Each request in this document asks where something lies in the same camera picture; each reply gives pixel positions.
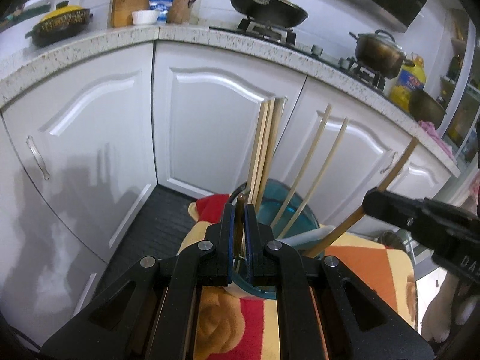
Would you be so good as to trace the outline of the right gloved hand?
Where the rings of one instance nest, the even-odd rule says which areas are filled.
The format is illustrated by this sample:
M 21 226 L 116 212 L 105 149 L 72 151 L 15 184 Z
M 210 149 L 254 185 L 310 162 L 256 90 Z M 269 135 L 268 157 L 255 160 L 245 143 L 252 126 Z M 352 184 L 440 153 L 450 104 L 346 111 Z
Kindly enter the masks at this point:
M 422 320 L 421 335 L 426 341 L 445 342 L 450 334 L 452 321 L 463 326 L 470 319 L 479 303 L 479 295 L 474 294 L 458 301 L 456 290 L 460 288 L 460 284 L 456 276 L 451 273 L 446 275 L 439 293 L 429 304 Z

